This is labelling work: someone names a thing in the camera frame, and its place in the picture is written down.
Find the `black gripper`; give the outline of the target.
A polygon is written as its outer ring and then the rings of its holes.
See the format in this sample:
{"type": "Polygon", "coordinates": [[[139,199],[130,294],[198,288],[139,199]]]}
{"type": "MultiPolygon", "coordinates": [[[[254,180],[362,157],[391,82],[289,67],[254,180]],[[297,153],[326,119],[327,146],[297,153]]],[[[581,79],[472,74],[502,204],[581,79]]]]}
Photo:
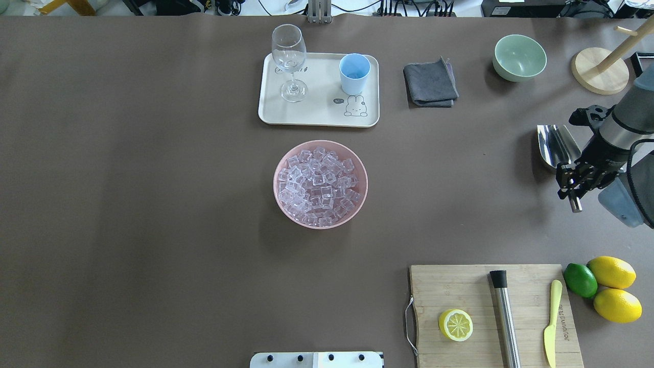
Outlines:
{"type": "Polygon", "coordinates": [[[557,165],[556,181],[561,200],[570,195],[582,198],[588,191],[605,188],[614,181],[619,168],[626,164],[630,149],[615,147],[599,133],[599,128],[608,122],[614,108],[591,105],[578,108],[571,114],[569,123],[591,128],[593,137],[572,165],[557,165]]]}

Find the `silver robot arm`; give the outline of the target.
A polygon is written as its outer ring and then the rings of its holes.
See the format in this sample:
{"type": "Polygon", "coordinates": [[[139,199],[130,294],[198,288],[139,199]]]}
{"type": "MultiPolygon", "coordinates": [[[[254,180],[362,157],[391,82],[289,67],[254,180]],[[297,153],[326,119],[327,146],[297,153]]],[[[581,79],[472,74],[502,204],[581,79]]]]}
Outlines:
{"type": "Polygon", "coordinates": [[[652,227],[652,153],[634,161],[636,151],[652,142],[652,92],[649,66],[616,105],[591,105],[571,114],[570,124],[593,133],[575,161],[556,168],[558,197],[568,199],[575,212],[586,193],[600,189],[598,200],[626,226],[652,227]]]}

